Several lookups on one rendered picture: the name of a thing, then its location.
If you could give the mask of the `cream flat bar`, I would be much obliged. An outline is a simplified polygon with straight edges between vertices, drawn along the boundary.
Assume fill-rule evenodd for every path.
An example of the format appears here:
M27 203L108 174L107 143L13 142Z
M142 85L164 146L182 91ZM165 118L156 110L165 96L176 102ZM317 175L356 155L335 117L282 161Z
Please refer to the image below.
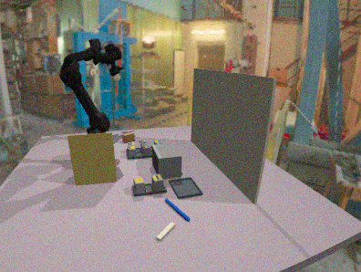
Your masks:
M171 231L171 229L174 226L175 226L175 224L170 222L170 224L159 233L159 235L157 236L157 240L162 240Z

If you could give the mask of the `blue thin rod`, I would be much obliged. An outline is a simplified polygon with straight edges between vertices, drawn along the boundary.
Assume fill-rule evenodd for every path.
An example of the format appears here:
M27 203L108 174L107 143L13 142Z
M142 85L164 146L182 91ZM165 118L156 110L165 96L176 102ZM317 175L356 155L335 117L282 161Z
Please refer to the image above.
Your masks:
M185 218L187 221L190 221L191 219L182 212L181 209L178 209L169 199L165 199L165 202L173 209L175 209L183 218Z

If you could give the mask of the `grey flat panel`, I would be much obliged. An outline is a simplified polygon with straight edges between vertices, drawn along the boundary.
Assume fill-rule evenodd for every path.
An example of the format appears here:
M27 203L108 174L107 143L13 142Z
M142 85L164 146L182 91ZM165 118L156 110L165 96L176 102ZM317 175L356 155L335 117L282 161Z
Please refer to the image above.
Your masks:
M276 78L195 68L191 141L253 204L270 138Z

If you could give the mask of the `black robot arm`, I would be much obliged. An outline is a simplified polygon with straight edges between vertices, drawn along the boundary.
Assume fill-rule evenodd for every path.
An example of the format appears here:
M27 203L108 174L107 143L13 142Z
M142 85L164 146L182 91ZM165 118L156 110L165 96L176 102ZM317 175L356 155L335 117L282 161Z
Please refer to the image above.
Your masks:
M96 66L98 63L102 63L106 59L106 54L99 52L102 49L98 38L90 39L89 44L90 47L87 50L70 53L64 58L59 76L67 87L73 89L72 91L76 94L76 97L83 106L84 111L88 114L90 127L87 128L87 133L106 133L110 124L108 117L104 112L101 113L95 107L95 104L87 94L86 89L83 87L81 74L79 72L80 66L78 62L81 60L90 61L93 59L92 62ZM113 50L108 53L109 60L113 63L115 60L122 59L119 47L113 47Z

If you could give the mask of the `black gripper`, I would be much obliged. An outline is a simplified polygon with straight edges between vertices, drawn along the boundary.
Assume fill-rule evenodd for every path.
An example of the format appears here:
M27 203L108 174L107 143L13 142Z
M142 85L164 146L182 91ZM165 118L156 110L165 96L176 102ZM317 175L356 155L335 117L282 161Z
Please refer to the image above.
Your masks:
M109 73L110 73L111 76L117 75L119 73L119 71L121 69L123 69L123 68L120 68L120 67L116 66L115 62L113 63L112 61L109 60L109 53L108 52L112 51L113 47L114 47L114 44L111 44L111 43L106 45L106 47L105 47L105 52L106 53L104 53L104 54L106 54L106 59L105 59L104 62L101 63L101 64L105 63L107 65L111 65L111 68L109 69Z

